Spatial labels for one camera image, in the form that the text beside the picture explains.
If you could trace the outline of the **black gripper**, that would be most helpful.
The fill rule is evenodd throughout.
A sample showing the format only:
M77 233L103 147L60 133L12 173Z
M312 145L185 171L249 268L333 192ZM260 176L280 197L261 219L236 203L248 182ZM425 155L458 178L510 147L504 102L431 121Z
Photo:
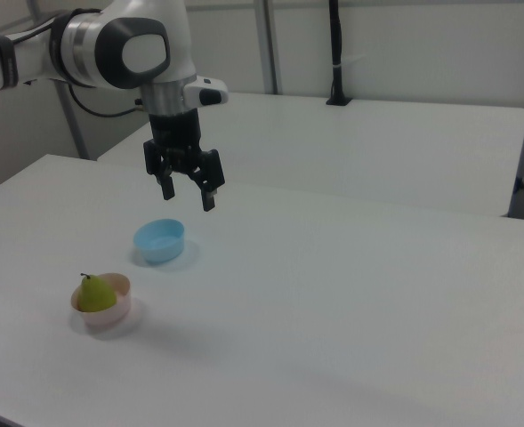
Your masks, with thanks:
M150 115L152 139L143 143L147 174L154 175L164 200L175 196L172 171L190 173L201 191L203 210L215 208L214 197L225 183L216 149L203 151L197 109L175 116Z

